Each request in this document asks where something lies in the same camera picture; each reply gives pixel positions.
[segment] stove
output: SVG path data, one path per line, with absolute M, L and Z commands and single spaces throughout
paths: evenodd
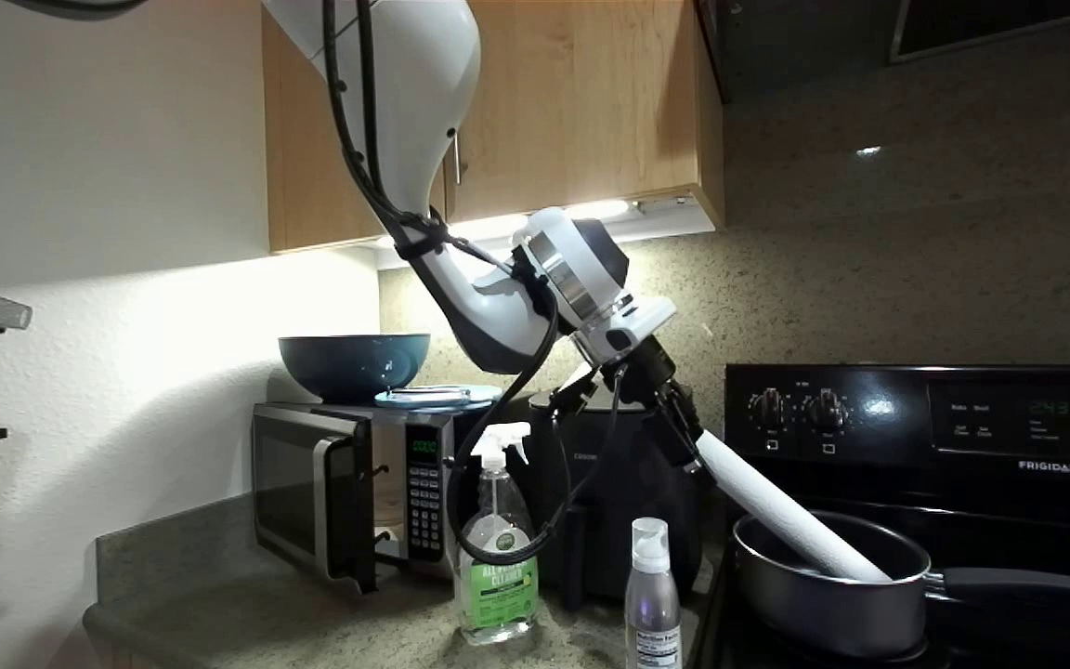
M 728 363 L 726 422 L 804 505 L 1005 583 L 929 599 L 917 651 L 851 661 L 767 627 L 726 549 L 690 666 L 1070 666 L 1070 368 Z

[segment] plastic bottle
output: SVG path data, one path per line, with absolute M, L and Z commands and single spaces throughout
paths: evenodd
M 466 541 L 491 556 L 508 556 L 533 543 L 533 518 L 520 489 L 504 471 L 504 450 L 520 450 L 533 423 L 491 423 L 473 446 L 482 464 L 481 513 L 466 525 Z M 540 567 L 481 567 L 462 549 L 458 608 L 468 648 L 496 648 L 534 627 Z
M 623 583 L 623 651 L 633 669 L 685 666 L 679 591 L 671 579 L 668 525 L 633 521 L 633 577 Z

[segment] bowl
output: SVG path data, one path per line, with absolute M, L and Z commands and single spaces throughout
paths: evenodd
M 280 359 L 322 404 L 367 404 L 423 368 L 430 336 L 307 336 L 280 340 Z

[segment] wooden cabinet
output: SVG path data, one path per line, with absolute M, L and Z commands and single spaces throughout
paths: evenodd
M 690 0 L 468 0 L 482 77 L 446 220 L 600 199 L 726 216 L 720 96 Z M 378 235 L 343 169 L 322 77 L 265 15 L 270 248 Z
M 720 96 L 690 0 L 468 0 L 482 77 L 450 220 L 600 199 L 726 216 Z

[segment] kitchen counter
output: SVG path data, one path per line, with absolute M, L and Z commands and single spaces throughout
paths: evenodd
M 97 541 L 94 639 L 171 669 L 619 666 L 619 611 L 540 608 L 512 648 L 473 651 L 450 579 L 378 569 L 378 591 L 321 583 L 254 543 L 248 499 Z M 685 608 L 690 651 L 701 596 Z

